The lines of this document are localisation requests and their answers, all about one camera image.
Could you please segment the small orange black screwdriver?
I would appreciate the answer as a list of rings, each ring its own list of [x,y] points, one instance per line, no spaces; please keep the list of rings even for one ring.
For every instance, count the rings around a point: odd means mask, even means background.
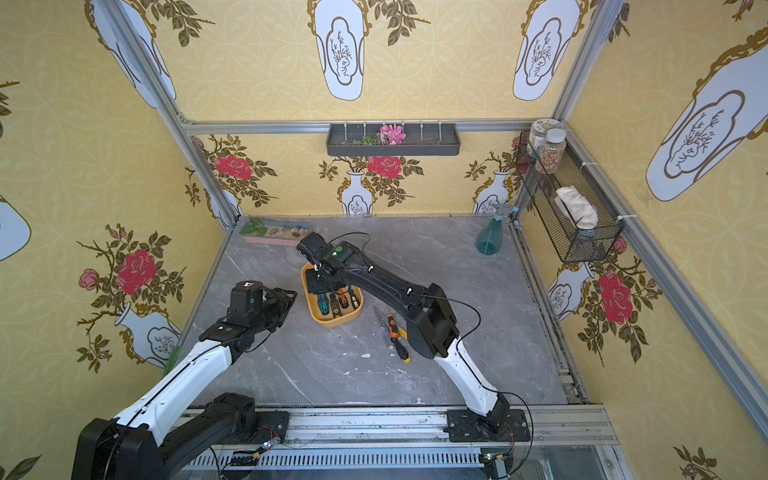
[[[338,302],[342,309],[346,309],[350,306],[349,298],[347,297],[347,291],[344,289],[338,289],[336,292]]]

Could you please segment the green black screwdriver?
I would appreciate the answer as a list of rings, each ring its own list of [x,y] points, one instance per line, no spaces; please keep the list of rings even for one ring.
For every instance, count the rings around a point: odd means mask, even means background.
[[[330,302],[326,293],[317,295],[318,309],[323,317],[327,317],[330,314]]]

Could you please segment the yellow plastic storage box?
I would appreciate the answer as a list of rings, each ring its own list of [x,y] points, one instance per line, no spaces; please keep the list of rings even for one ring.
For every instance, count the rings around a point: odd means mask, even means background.
[[[318,272],[314,269],[314,266],[310,263],[307,263],[303,266],[301,270],[301,280],[302,280],[302,285],[304,289],[306,303],[309,308],[310,316],[319,325],[325,328],[334,328],[357,319],[362,313],[362,307],[364,305],[364,296],[360,288],[354,287],[356,294],[359,296],[361,301],[361,307],[358,310],[353,311],[350,306],[346,309],[341,308],[342,316],[338,318],[333,318],[331,314],[331,309],[330,309],[330,314],[327,317],[323,317],[318,309],[317,295],[321,293],[326,293],[329,297],[330,293],[336,294],[338,289],[335,291],[327,290],[324,292],[320,292]],[[344,289],[348,292],[349,287],[353,287],[353,286],[345,286],[345,287],[342,287],[341,289]]]

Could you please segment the large orange black screwdriver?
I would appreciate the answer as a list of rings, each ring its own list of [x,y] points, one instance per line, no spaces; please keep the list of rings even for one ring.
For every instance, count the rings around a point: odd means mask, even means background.
[[[399,358],[405,363],[411,363],[411,357],[405,346],[401,343],[399,327],[392,315],[386,316],[386,325],[390,333],[390,341],[393,344]]]

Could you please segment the black yellow small screwdriver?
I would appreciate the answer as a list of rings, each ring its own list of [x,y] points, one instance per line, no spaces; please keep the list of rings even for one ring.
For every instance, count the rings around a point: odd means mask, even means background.
[[[346,295],[349,297],[349,303],[352,310],[358,310],[361,307],[361,301],[359,296],[356,294],[355,288],[349,287]]]

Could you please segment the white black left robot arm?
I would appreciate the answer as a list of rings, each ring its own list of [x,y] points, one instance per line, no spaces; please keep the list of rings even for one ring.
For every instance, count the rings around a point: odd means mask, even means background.
[[[255,337],[285,322],[292,290],[241,281],[224,317],[208,327],[189,354],[152,389],[114,418],[95,419],[80,433],[75,479],[170,479],[221,441],[257,441],[262,450],[286,436],[285,411],[258,412],[253,398],[224,393],[183,425],[176,422],[200,393],[243,354]]]

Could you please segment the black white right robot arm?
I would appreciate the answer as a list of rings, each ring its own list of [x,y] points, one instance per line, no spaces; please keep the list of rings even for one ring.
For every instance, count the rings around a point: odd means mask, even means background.
[[[315,232],[297,250],[312,265],[320,289],[358,287],[391,307],[405,320],[416,353],[441,366],[480,422],[492,430],[501,427],[510,404],[470,357],[452,309],[455,301],[441,287],[407,281],[368,259],[361,248],[347,241],[332,244]]]

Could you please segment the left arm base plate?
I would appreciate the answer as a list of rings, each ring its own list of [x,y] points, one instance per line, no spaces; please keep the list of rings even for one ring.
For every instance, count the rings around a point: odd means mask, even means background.
[[[248,413],[244,431],[239,439],[245,443],[262,444],[269,441],[272,444],[282,444],[286,439],[289,421],[288,411],[268,410]]]

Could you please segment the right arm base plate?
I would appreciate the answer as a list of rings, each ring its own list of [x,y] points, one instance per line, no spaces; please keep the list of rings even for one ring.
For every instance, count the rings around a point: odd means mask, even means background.
[[[499,418],[488,419],[469,409],[446,412],[443,429],[451,442],[525,442],[532,437],[530,423],[520,409],[508,409]]]

